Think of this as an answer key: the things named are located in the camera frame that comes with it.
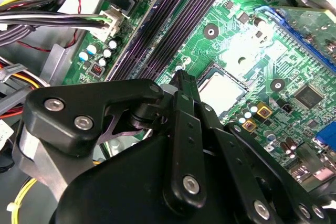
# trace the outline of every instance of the green circuit board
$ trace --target green circuit board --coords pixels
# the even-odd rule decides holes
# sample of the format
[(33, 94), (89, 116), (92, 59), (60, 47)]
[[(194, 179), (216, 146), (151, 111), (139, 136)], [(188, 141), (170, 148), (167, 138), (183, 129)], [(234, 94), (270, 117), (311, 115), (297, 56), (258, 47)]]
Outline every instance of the green circuit board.
[[(138, 27), (151, 1), (143, 0), (130, 19), (124, 18), (120, 31), (116, 34), (122, 38), (124, 44)], [(243, 97), (226, 113), (220, 115), (222, 123), (237, 120), (237, 114), (246, 108), (247, 102), (254, 104), (262, 102), (272, 114), (265, 120), (254, 115), (250, 119), (255, 124), (251, 135), (282, 166), (287, 166), (292, 160), (279, 147), (280, 142), (287, 136), (291, 136), (298, 145), (307, 142), (316, 153), (321, 151), (321, 147), (312, 139), (317, 132), (336, 119), (336, 79), (334, 73), (307, 53), (287, 32), (265, 15), (255, 11), (255, 8), (264, 5), (275, 6), (277, 2), (217, 0), (179, 49), (174, 60), (157, 79), (157, 83), (169, 83), (177, 69), (184, 69), (201, 81), (209, 67), (214, 63), (217, 64), (220, 71), (227, 72), (245, 89)], [(266, 23), (262, 29), (254, 24), (257, 17)], [(215, 38), (207, 38), (209, 34), (205, 34), (209, 25), (218, 28)], [(334, 29), (335, 26), (332, 25), (328, 29)], [(318, 26), (322, 27), (323, 21), (318, 23)], [(80, 61), (78, 54), (86, 51), (87, 46), (92, 44), (99, 49), (98, 53), (92, 56), (88, 63)], [(88, 33), (75, 55), (64, 84), (104, 81), (122, 47), (99, 78), (90, 75), (89, 68), (102, 57), (102, 50), (107, 47), (105, 43)], [(271, 85), (277, 79), (283, 80), (284, 85), (281, 91), (275, 92)], [(310, 91), (313, 90), (318, 99), (318, 103), (312, 107), (302, 104), (298, 97), (303, 94), (301, 91), (306, 87)], [(225, 93), (229, 90), (222, 86), (217, 88), (217, 92)], [(291, 107), (290, 112), (279, 106), (280, 99)], [(265, 136), (265, 132), (270, 130), (277, 136), (272, 145)]]
[[(64, 79), (63, 84), (81, 84), (81, 83), (92, 83), (98, 81), (104, 81), (106, 75), (108, 74), (109, 69), (117, 61), (120, 52), (122, 51), (123, 46), (129, 41), (131, 35), (134, 33), (138, 27), (143, 16), (149, 9), (153, 0), (140, 0), (139, 4), (132, 13), (130, 18), (123, 18), (117, 32), (116, 36), (121, 38), (122, 44), (118, 47), (117, 51), (113, 54), (111, 61), (106, 67), (104, 67), (103, 74), (101, 76), (96, 76), (90, 73), (90, 67), (97, 62), (100, 58), (103, 57), (103, 50), (108, 48), (108, 44), (97, 39), (91, 33), (87, 33), (77, 52), (74, 55), (70, 69)], [(110, 9), (110, 4), (104, 2), (101, 10)], [(88, 61), (82, 61), (78, 57), (81, 52), (87, 52), (88, 45), (94, 45), (97, 48), (97, 53), (89, 56)]]

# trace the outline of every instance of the wire bundle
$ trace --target wire bundle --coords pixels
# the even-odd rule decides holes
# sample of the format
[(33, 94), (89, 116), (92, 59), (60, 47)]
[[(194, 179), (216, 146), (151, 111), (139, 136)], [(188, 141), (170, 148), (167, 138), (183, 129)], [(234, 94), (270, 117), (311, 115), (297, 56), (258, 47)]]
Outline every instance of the wire bundle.
[[(76, 29), (101, 29), (104, 27), (104, 22), (107, 20), (99, 15), (66, 15), (57, 13), (56, 11), (61, 7), (64, 1), (65, 0), (3, 1), (0, 4), (0, 24), (9, 24), (9, 27), (7, 31), (0, 33), (0, 47), (19, 41), (35, 31), (39, 26), (74, 27)], [(122, 9), (128, 5), (126, 0), (106, 1)]]

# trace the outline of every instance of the bolt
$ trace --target bolt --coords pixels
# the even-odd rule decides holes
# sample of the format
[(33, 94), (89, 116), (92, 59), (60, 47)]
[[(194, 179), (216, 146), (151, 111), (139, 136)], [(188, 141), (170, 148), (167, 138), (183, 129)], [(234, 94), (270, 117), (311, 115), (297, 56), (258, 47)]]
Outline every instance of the bolt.
[(159, 88), (158, 88), (157, 86), (153, 85), (153, 84), (150, 85), (149, 88), (150, 88), (151, 90), (153, 90), (154, 92), (159, 92), (159, 91), (160, 91)]
[(212, 110), (212, 108), (208, 104), (204, 105), (204, 108), (209, 112)]
[(182, 96), (182, 98), (183, 98), (184, 100), (189, 101), (189, 97), (187, 97), (185, 94), (181, 94), (181, 96)]
[(253, 203), (254, 209), (257, 213), (265, 220), (268, 220), (270, 217), (269, 211), (267, 210), (266, 206), (260, 201), (256, 200)]
[(318, 216), (318, 217), (320, 217), (321, 219), (324, 219), (324, 214), (323, 214), (323, 212), (320, 210), (320, 208), (318, 208), (317, 206), (313, 206), (313, 211), (314, 211), (314, 213)]
[(183, 178), (183, 186), (190, 194), (198, 194), (200, 190), (200, 185), (198, 184), (197, 180), (189, 175)]
[(87, 131), (93, 127), (93, 121), (87, 116), (78, 116), (75, 118), (75, 126), (81, 130)]
[(62, 109), (64, 109), (64, 103), (54, 98), (45, 101), (44, 106), (47, 110), (50, 111), (61, 111)]
[(235, 128), (235, 130), (238, 132), (242, 132), (241, 128), (238, 125), (233, 126), (233, 128)]
[(303, 205), (299, 205), (299, 209), (307, 219), (310, 219), (310, 213)]

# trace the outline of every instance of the integrated circuit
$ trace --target integrated circuit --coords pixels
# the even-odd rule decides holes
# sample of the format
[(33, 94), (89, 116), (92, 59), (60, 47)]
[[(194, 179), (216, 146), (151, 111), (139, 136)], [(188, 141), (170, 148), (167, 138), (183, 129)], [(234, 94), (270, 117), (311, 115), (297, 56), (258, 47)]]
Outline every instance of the integrated circuit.
[(308, 110), (314, 108), (324, 98), (323, 94), (312, 86), (303, 86), (294, 95), (295, 99)]
[(247, 93), (247, 88), (219, 65), (212, 63), (198, 82), (201, 100), (222, 118)]

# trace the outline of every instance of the electrolytic capacitor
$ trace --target electrolytic capacitor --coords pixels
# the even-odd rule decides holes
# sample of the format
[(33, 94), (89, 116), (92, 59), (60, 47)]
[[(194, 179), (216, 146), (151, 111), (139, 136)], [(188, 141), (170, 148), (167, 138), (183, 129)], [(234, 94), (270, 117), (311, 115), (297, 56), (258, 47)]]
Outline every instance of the electrolytic capacitor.
[(86, 48), (88, 53), (91, 55), (95, 55), (98, 51), (98, 48), (95, 45), (88, 45), (88, 47)]
[(122, 43), (122, 40), (120, 37), (114, 37), (110, 40), (109, 47), (110, 49), (115, 50), (117, 49), (119, 45), (121, 45), (121, 43)]
[(258, 111), (258, 107), (252, 102), (248, 102), (247, 107), (250, 109), (251, 113), (257, 113)]
[(271, 131), (271, 130), (265, 131), (264, 136), (266, 137), (267, 141), (269, 141), (270, 143), (273, 143), (277, 139), (274, 131)]
[(104, 58), (100, 58), (100, 59), (98, 60), (98, 64), (99, 64), (100, 66), (102, 66), (102, 67), (105, 67), (105, 66), (107, 65), (107, 61), (106, 61), (106, 59), (104, 59)]
[(283, 150), (283, 152), (285, 152), (287, 155), (292, 153), (292, 151), (290, 150), (290, 148), (288, 147), (288, 145), (285, 142), (281, 142), (280, 147)]
[(285, 142), (292, 151), (294, 151), (297, 148), (296, 143), (290, 136), (285, 139)]
[(113, 52), (112, 52), (110, 49), (105, 49), (105, 50), (103, 51), (103, 56), (104, 56), (104, 58), (109, 59), (109, 58), (111, 58), (112, 54), (113, 54)]
[(89, 56), (86, 52), (80, 52), (78, 57), (81, 61), (87, 61), (89, 59)]
[(236, 118), (237, 118), (238, 122), (241, 123), (241, 124), (243, 124), (243, 123), (246, 122), (246, 119), (245, 119), (245, 117), (243, 116), (243, 114), (237, 114), (237, 115), (236, 115)]
[(248, 108), (243, 108), (242, 109), (242, 114), (244, 115), (244, 117), (246, 119), (249, 119), (252, 117), (252, 113), (250, 112), (250, 110)]

